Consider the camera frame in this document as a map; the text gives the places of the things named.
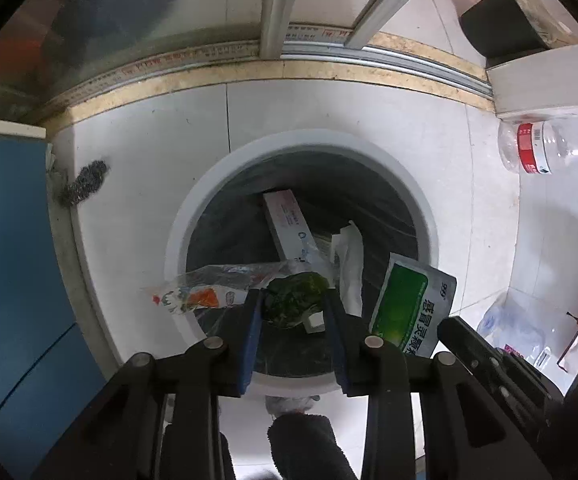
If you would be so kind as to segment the green white medicine sachet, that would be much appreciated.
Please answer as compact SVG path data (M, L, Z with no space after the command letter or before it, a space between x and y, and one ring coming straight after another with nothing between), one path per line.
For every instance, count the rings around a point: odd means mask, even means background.
M438 326L452 310L456 287L453 276L391 254L370 332L405 354L430 358L438 344Z

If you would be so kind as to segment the clear colourful snack wrapper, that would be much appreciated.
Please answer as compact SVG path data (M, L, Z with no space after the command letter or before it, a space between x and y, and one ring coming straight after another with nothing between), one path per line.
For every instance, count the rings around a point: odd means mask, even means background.
M149 289L148 295L171 315L228 309L244 304L251 289L265 288L275 278L286 278L298 270L300 266L294 261L209 264Z

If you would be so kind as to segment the green wrapper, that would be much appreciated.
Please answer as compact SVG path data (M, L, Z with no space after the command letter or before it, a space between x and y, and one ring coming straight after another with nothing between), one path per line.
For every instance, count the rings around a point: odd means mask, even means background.
M290 330L322 310L329 282L316 272L275 278L264 289L262 320L278 330Z

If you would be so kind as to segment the white tissue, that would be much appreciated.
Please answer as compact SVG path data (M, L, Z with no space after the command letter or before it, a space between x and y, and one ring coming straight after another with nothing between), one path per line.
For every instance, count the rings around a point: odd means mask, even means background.
M349 315L362 316L362 272L364 272L364 242L362 233L351 221L331 237L330 261L336 270L340 299Z

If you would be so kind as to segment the white Doctor toothpaste box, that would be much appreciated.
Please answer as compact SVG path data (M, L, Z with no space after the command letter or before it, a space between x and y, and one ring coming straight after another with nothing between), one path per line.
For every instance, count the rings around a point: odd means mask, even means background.
M291 190L263 195L266 217L272 238L283 259L322 263L321 253Z

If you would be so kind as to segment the white round trash bin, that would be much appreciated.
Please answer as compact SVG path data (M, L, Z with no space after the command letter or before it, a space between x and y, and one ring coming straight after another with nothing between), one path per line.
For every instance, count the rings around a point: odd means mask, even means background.
M191 189L153 299L186 344L223 330L248 290L305 271L369 318L395 254L438 261L430 205L400 162L348 133L272 134L227 155Z

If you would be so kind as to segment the clear plastic bag on floor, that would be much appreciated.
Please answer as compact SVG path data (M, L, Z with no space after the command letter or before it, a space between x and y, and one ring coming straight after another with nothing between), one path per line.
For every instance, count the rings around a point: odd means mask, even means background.
M544 370L552 357L548 344L551 326L551 308L510 288L486 310L476 331L492 347L520 356L536 370Z

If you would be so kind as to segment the clear plastic water bottle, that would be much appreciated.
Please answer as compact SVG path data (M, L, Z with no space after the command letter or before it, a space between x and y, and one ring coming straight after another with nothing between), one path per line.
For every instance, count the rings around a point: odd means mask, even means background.
M551 176L578 165L578 117L501 122L498 152L515 174Z

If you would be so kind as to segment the black scrub brush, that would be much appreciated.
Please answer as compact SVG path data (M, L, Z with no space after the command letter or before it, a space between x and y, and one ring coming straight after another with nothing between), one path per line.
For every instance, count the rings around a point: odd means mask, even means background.
M91 195L96 194L103 185L109 165L102 159L94 160L80 170L76 178L65 185L58 195L62 207L75 207Z

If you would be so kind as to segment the black flower pot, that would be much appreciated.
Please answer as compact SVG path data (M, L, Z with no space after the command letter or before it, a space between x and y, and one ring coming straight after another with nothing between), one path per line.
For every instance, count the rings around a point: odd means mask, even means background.
M571 39L540 0L481 0L461 14L459 24L487 68L565 47Z

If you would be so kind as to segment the sliding glass door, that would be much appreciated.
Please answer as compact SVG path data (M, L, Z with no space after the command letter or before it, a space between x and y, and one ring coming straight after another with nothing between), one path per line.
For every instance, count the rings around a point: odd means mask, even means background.
M426 77L480 98L460 16L480 0L0 0L0 119L36 124L126 84L258 61Z

